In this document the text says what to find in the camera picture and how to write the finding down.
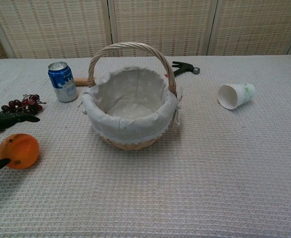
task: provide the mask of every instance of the orange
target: orange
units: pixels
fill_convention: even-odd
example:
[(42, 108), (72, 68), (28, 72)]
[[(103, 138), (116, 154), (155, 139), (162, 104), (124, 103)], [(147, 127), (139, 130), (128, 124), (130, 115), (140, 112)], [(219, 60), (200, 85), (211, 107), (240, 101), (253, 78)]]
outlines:
[(40, 153), (38, 141), (28, 134), (13, 134), (0, 145), (0, 159), (9, 158), (6, 166), (12, 169), (26, 169), (33, 165)]

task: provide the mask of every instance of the paper cup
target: paper cup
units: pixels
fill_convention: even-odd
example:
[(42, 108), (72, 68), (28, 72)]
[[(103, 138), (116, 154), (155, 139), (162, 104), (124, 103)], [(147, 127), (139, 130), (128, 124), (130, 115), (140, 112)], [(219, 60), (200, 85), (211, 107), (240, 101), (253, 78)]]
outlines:
[(218, 91), (218, 101), (226, 109), (232, 110), (252, 100), (255, 93), (252, 84), (225, 84)]

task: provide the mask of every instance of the hammer head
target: hammer head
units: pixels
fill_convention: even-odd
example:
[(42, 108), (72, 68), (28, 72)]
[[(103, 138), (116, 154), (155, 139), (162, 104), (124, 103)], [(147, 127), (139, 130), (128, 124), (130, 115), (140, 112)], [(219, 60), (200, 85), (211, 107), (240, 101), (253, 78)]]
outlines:
[(194, 67), (194, 69), (193, 69), (194, 74), (199, 74), (200, 71), (201, 71), (200, 68), (197, 68), (197, 67)]
[(173, 63), (172, 67), (179, 68), (177, 71), (174, 72), (174, 76), (177, 76), (184, 72), (192, 72), (193, 74), (199, 74), (201, 71), (200, 68), (194, 67), (192, 64), (189, 63), (177, 61), (173, 61), (172, 63)]

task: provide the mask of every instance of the soda can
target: soda can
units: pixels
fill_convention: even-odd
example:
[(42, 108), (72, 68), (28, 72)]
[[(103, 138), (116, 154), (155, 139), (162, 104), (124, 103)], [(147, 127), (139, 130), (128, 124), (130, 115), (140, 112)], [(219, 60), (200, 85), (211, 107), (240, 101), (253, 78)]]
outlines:
[(67, 63), (60, 61), (50, 64), (48, 75), (60, 102), (70, 102), (78, 97), (73, 74)]

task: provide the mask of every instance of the can lid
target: can lid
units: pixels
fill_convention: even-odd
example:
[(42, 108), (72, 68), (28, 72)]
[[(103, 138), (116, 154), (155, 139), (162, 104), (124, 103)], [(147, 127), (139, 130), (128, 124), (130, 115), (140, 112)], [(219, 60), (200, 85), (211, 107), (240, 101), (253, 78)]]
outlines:
[(50, 71), (58, 71), (58, 70), (62, 70), (64, 68), (66, 68), (68, 65), (67, 63), (60, 61), (60, 62), (55, 62), (52, 63), (48, 66), (48, 70)]

